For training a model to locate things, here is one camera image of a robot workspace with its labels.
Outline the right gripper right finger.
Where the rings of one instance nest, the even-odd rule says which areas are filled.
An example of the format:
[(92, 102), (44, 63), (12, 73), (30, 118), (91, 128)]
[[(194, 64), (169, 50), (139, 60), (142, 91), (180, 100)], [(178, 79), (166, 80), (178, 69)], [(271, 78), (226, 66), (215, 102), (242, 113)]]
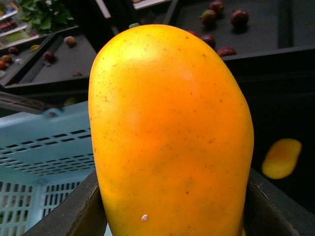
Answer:
[(251, 169), (244, 228), (248, 236), (313, 236), (315, 215)]

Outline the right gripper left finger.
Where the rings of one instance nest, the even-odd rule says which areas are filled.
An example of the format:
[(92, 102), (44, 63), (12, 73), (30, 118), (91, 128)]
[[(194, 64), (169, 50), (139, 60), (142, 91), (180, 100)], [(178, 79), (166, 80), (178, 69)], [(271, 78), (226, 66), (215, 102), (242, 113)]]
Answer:
[(66, 199), (31, 227), (26, 236), (103, 236), (107, 219), (96, 172), (91, 172)]

